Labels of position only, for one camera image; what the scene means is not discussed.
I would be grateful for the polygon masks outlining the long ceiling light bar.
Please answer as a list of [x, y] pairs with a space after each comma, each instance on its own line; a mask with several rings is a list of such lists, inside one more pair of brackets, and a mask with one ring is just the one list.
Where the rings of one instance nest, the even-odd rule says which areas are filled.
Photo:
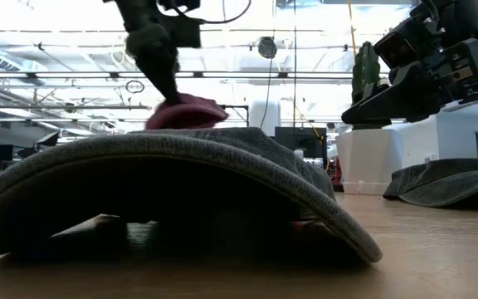
[[[180, 71], [177, 78], [297, 78], [297, 79], [351, 79], [350, 72], [246, 72], [246, 71]], [[145, 78], [142, 72], [0, 72], [0, 78], [10, 79], [55, 79], [55, 78], [89, 78], [89, 79], [139, 79]]]

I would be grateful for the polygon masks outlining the red tool rack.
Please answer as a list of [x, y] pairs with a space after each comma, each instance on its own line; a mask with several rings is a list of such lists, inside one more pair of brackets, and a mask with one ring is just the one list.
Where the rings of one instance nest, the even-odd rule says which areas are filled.
[[332, 185], [342, 184], [342, 170], [338, 158], [331, 159], [327, 168], [327, 173]]

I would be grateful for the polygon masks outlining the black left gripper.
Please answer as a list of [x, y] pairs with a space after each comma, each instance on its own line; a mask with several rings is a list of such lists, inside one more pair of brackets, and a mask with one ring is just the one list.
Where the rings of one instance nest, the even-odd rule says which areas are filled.
[[126, 53], [163, 95], [166, 104], [178, 104], [180, 95], [175, 78], [179, 71], [178, 50], [165, 27], [156, 23], [137, 26], [126, 22], [124, 29], [128, 34]]

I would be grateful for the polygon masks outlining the black computer monitor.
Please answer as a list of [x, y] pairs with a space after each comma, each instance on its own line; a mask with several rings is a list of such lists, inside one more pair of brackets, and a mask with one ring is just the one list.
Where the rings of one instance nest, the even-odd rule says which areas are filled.
[[326, 157], [325, 128], [276, 127], [275, 141], [287, 149], [302, 150], [305, 158]]

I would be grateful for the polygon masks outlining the white planter pot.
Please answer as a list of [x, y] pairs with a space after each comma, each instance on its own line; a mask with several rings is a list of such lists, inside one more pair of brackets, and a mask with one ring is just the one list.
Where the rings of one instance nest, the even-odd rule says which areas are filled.
[[344, 192], [382, 196], [402, 168], [402, 136], [391, 129], [355, 130], [335, 140]]

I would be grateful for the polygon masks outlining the green cactus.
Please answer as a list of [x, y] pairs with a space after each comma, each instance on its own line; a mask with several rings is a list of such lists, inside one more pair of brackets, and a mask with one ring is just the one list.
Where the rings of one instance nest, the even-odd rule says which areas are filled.
[[388, 88], [388, 84], [381, 81], [378, 59], [371, 42], [360, 47], [353, 66], [352, 105]]

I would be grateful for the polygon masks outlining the dark grey cap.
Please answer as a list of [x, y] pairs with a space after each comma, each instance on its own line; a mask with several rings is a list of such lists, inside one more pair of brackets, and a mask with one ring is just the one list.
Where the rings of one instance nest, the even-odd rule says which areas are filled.
[[270, 214], [319, 221], [363, 260], [382, 258], [327, 174], [257, 128], [147, 130], [34, 154], [0, 173], [0, 255], [99, 214], [200, 219], [210, 198], [254, 208], [267, 199]]
[[478, 210], [478, 159], [439, 159], [400, 169], [383, 197], [426, 208]]

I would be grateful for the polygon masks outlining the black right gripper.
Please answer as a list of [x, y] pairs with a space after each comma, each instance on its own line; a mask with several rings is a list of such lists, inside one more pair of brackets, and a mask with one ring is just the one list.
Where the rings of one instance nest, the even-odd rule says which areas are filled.
[[[392, 119], [419, 121], [456, 102], [478, 102], [478, 39], [469, 38], [425, 60], [398, 68], [391, 85], [368, 83], [342, 115], [347, 125], [382, 128]], [[436, 101], [429, 91], [436, 92]]]

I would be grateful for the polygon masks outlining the black frame stand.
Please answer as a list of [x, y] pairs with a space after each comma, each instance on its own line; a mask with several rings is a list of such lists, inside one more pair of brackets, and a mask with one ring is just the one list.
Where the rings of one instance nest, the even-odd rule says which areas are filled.
[[228, 113], [228, 117], [224, 120], [226, 124], [233, 126], [248, 127], [250, 125], [250, 110], [248, 105], [221, 105]]

